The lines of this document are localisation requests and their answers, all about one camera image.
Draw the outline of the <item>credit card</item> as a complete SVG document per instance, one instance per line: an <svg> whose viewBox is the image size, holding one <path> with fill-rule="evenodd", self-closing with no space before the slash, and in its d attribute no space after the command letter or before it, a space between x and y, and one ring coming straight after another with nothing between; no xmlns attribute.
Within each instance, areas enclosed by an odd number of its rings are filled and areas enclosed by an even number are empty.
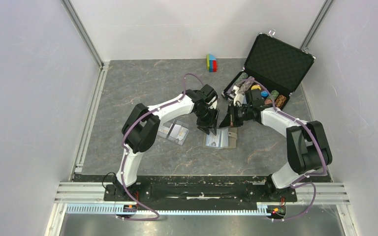
<svg viewBox="0 0 378 236"><path fill-rule="evenodd" d="M216 135L208 134L205 139L205 146L210 148L228 148L229 147L229 129L221 128L217 130Z"/></svg>
<svg viewBox="0 0 378 236"><path fill-rule="evenodd" d="M174 124L168 134L168 138L175 142L183 142L189 132L189 129L183 125Z"/></svg>

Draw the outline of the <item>clear plastic card sleeve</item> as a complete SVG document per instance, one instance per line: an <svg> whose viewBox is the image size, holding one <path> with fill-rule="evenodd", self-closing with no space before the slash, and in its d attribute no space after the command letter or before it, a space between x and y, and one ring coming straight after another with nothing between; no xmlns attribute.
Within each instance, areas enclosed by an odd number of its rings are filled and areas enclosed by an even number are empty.
<svg viewBox="0 0 378 236"><path fill-rule="evenodd" d="M157 131L158 136L181 146L186 140L188 134L189 125L177 119L161 124Z"/></svg>

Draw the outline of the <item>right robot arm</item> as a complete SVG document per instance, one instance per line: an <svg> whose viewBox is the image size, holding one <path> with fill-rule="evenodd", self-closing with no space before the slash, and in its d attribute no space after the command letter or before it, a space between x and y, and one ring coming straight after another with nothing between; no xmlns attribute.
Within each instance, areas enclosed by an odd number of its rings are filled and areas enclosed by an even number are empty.
<svg viewBox="0 0 378 236"><path fill-rule="evenodd" d="M259 90L241 92L234 88L231 97L221 128L240 127L254 120L286 138L287 163L265 182L264 193L269 200L278 200L284 190L305 178L327 174L332 154L321 122L307 122L283 112L274 103L265 104Z"/></svg>

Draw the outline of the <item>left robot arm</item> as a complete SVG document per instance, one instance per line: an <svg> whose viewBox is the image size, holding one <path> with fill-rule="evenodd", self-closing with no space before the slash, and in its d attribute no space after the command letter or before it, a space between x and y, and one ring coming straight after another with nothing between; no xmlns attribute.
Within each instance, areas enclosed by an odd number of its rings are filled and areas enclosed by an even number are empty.
<svg viewBox="0 0 378 236"><path fill-rule="evenodd" d="M120 169L117 172L116 194L130 200L135 194L133 184L144 152L154 144L161 125L179 116L195 114L196 126L205 134L217 133L218 95L210 85L200 90L187 89L166 102L145 106L137 104L122 128L124 148Z"/></svg>

